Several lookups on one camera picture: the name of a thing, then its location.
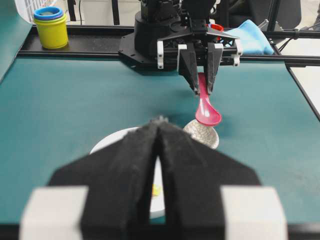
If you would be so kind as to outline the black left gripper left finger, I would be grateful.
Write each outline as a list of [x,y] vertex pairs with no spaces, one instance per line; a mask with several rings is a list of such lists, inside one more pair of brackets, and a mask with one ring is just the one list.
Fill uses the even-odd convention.
[[35,188],[20,221],[21,240],[122,240],[149,222],[158,125],[57,168]]

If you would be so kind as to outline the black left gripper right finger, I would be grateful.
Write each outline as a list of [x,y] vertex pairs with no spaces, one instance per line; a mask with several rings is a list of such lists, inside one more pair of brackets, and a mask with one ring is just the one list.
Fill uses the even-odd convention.
[[184,240],[285,240],[287,220],[275,188],[249,166],[158,125],[166,220]]

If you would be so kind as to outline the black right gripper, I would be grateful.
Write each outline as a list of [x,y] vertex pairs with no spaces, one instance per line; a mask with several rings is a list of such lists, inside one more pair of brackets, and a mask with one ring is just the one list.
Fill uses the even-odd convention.
[[204,63],[206,90],[210,95],[222,56],[228,65],[237,66],[242,55],[239,37],[212,28],[204,20],[188,19],[187,28],[157,40],[157,68],[163,69],[165,57],[176,58],[179,75],[188,82],[195,95],[199,94],[197,61]]

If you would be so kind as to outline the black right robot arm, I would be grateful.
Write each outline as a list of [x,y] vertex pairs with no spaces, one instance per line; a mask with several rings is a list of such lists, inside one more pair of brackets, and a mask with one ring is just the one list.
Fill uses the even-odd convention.
[[200,74],[209,94],[220,65],[238,66],[243,48],[239,37],[209,26],[214,0],[142,0],[133,33],[123,36],[119,54],[140,67],[159,71],[177,68],[195,94]]

